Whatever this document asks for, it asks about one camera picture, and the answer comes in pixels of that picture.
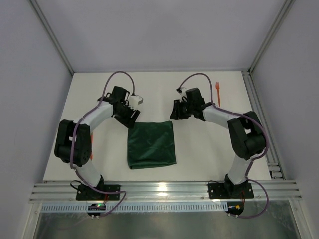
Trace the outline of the green cloth napkin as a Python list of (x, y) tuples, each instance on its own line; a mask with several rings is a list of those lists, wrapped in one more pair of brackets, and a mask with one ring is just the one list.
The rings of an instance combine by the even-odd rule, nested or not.
[(127, 164), (131, 170), (177, 164), (173, 123), (135, 123), (128, 130)]

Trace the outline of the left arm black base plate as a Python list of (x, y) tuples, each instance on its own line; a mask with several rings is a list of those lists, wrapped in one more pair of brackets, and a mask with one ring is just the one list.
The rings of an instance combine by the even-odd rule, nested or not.
[(88, 186), (80, 184), (77, 188), (77, 201), (119, 201), (120, 200), (119, 184), (104, 184), (98, 190), (107, 192), (107, 194), (97, 192)]

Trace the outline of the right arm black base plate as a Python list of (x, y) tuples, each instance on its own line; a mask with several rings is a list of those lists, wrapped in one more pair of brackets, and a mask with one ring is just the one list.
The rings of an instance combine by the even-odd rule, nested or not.
[(208, 194), (210, 199), (253, 199), (254, 193), (251, 183), (244, 182), (233, 185), (230, 182), (217, 183), (209, 181)]

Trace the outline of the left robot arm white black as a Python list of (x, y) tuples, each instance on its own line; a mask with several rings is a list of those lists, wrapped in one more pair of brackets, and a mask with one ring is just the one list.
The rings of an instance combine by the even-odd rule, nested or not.
[(141, 96), (130, 95), (126, 89), (115, 86), (111, 93), (103, 94), (82, 117), (64, 119), (59, 123), (54, 155), (69, 164), (81, 180), (81, 186), (90, 193), (115, 194), (103, 190), (103, 176), (92, 163), (92, 132), (109, 118), (114, 118), (126, 128), (133, 128), (140, 114), (138, 106), (142, 102)]

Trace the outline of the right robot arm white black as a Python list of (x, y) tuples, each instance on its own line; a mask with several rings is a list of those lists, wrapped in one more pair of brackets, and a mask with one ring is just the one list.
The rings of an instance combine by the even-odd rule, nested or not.
[(267, 147), (267, 138), (254, 111), (240, 114), (206, 103), (199, 88), (177, 88), (180, 99), (174, 100), (172, 120), (185, 120), (193, 116), (201, 121), (217, 124), (228, 130), (235, 157), (224, 178), (224, 192), (236, 198), (248, 187), (248, 173), (253, 161)]

